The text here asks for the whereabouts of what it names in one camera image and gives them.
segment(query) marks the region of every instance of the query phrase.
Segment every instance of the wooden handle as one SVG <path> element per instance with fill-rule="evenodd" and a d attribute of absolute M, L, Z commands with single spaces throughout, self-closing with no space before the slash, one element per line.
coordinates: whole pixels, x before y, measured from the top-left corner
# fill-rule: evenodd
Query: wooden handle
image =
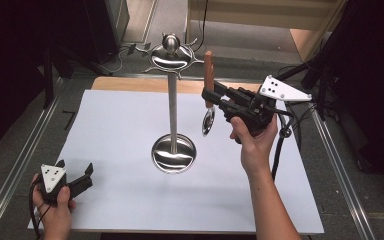
<path fill-rule="evenodd" d="M 213 65 L 213 53 L 207 51 L 204 56 L 204 87 L 208 90 L 214 91 L 214 65 Z M 213 107 L 213 103 L 205 101 L 207 108 Z"/>

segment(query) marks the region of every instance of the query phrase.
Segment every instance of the white triangular bracket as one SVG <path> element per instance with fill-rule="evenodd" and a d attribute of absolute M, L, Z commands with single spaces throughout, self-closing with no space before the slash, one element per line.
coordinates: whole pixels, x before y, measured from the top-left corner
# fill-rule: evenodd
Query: white triangular bracket
<path fill-rule="evenodd" d="M 310 101 L 311 94 L 301 92 L 279 80 L 271 75 L 266 77 L 263 85 L 261 85 L 259 93 L 263 96 L 281 100 L 281 101 Z"/>
<path fill-rule="evenodd" d="M 44 164 L 42 165 L 41 169 L 46 192 L 50 193 L 52 190 L 54 190 L 59 181 L 64 177 L 66 170 L 65 168 Z"/>

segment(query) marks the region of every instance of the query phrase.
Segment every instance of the spoon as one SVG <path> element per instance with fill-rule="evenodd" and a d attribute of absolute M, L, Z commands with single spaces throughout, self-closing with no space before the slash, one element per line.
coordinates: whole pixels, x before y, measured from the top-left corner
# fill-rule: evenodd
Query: spoon
<path fill-rule="evenodd" d="M 214 91 L 214 66 L 213 66 L 213 53 L 207 51 L 204 56 L 204 88 L 210 91 Z M 212 102 L 205 101 L 205 106 L 207 107 L 207 113 L 204 116 L 202 121 L 202 135 L 207 136 L 210 132 L 211 127 L 213 126 L 214 116 L 216 109 Z"/>

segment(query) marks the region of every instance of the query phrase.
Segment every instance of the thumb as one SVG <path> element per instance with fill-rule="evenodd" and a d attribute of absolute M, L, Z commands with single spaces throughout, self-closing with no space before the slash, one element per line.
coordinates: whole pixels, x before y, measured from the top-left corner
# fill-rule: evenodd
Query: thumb
<path fill-rule="evenodd" d="M 69 200 L 70 200 L 70 188 L 68 188 L 67 186 L 62 187 L 57 197 L 58 208 L 60 207 L 68 208 Z"/>
<path fill-rule="evenodd" d="M 239 137 L 242 144 L 246 145 L 253 141 L 254 138 L 240 117 L 233 117 L 230 119 L 230 123 L 232 124 L 233 132 Z"/>

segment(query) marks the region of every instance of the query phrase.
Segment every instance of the stand base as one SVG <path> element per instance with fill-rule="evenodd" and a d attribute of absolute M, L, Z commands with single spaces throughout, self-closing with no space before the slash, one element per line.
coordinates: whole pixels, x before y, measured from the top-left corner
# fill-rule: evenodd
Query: stand base
<path fill-rule="evenodd" d="M 177 152 L 171 152 L 171 135 L 159 138 L 152 147 L 152 161 L 155 166 L 169 174 L 182 173 L 192 166 L 196 158 L 193 142 L 182 134 L 177 134 Z"/>

